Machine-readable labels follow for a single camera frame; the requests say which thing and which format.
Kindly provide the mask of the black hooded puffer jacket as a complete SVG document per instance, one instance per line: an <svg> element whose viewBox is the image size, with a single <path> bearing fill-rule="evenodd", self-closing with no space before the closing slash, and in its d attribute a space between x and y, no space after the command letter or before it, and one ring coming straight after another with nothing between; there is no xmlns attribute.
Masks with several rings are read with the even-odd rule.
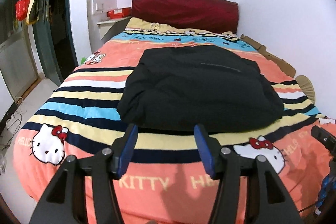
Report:
<svg viewBox="0 0 336 224"><path fill-rule="evenodd" d="M258 64L217 46L145 50L117 106L142 128L244 132L269 126L284 104Z"/></svg>

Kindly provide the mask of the cardboard beside bed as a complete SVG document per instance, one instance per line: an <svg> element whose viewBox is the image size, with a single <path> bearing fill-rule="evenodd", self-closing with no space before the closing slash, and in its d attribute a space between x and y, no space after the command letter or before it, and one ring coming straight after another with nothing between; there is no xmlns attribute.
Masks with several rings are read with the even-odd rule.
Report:
<svg viewBox="0 0 336 224"><path fill-rule="evenodd" d="M294 77L296 74L296 70L289 63L287 63L284 59L275 56L274 54L267 51L266 46L257 42L256 40L250 38L249 36L245 36L242 34L240 39L249 45L251 45L258 53L263 55L267 60L273 61L282 72L284 72L289 77Z"/></svg>

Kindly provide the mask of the Hello Kitty striped blanket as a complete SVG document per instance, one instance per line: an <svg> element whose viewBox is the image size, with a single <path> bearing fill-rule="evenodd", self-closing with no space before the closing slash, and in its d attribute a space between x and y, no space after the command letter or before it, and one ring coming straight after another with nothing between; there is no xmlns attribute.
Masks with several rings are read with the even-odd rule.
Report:
<svg viewBox="0 0 336 224"><path fill-rule="evenodd" d="M334 134L335 120L233 33L179 30L138 18L75 68L19 131L13 166L26 193L40 199L67 156L92 156L124 134L127 125L117 106L145 50L194 46L221 47L256 62L284 104L283 116L269 126L211 136L244 156L266 156L295 205L313 203L330 155L310 130L319 126ZM191 132L148 128L139 130L129 169L114 186L127 223L150 217L159 223L205 223L218 187L201 164Z"/></svg>

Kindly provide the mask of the grey metal door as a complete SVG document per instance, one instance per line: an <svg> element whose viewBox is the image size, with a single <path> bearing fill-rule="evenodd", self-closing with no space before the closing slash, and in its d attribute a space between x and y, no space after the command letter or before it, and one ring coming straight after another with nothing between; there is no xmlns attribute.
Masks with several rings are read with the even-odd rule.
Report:
<svg viewBox="0 0 336 224"><path fill-rule="evenodd" d="M38 80L28 27L16 18L18 0L1 0L1 73L15 102Z"/></svg>

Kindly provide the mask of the dark green door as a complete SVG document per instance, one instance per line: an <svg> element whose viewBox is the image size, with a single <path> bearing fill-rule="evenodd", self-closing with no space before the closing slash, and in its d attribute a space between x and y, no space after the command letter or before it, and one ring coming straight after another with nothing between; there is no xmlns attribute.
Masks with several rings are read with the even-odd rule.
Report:
<svg viewBox="0 0 336 224"><path fill-rule="evenodd" d="M60 85L78 66L70 23L70 0L37 0L38 21L33 24L43 73Z"/></svg>

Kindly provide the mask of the white bedside shelf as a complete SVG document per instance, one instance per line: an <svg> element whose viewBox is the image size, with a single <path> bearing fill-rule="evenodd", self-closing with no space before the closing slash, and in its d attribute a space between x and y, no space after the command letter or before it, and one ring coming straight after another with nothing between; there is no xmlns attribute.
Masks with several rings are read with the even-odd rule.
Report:
<svg viewBox="0 0 336 224"><path fill-rule="evenodd" d="M127 24L129 23L131 17L127 16L120 19L110 19L102 22L98 22L98 32L100 40L105 43L109 41L114 36L120 34L124 31Z"/></svg>

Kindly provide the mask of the yellow black hanging bag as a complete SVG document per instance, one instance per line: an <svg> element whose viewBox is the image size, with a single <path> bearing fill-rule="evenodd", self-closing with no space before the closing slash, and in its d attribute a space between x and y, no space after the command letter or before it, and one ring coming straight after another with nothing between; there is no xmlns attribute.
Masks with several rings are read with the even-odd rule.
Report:
<svg viewBox="0 0 336 224"><path fill-rule="evenodd" d="M38 0L30 0L26 16L26 24L32 25L39 20Z"/></svg>

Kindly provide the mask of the red box on shelf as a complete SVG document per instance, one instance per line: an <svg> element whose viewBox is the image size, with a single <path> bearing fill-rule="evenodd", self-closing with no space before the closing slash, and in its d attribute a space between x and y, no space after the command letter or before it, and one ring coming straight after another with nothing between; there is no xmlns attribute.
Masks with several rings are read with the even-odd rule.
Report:
<svg viewBox="0 0 336 224"><path fill-rule="evenodd" d="M110 19L126 18L127 16L131 15L131 7L109 10L106 14Z"/></svg>

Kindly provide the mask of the dark red headboard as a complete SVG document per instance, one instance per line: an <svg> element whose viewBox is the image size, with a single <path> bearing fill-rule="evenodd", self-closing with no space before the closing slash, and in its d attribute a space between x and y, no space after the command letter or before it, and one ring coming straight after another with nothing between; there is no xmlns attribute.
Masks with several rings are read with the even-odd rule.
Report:
<svg viewBox="0 0 336 224"><path fill-rule="evenodd" d="M131 16L178 29L235 34L239 7L236 2L226 0L132 0Z"/></svg>

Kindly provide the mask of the red hanging bag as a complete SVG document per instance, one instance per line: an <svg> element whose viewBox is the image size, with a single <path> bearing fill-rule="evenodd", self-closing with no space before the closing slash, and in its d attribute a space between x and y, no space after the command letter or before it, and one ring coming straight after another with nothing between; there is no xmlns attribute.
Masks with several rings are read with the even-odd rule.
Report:
<svg viewBox="0 0 336 224"><path fill-rule="evenodd" d="M28 9L29 9L30 0L18 0L15 4L15 14L18 21L25 20Z"/></svg>

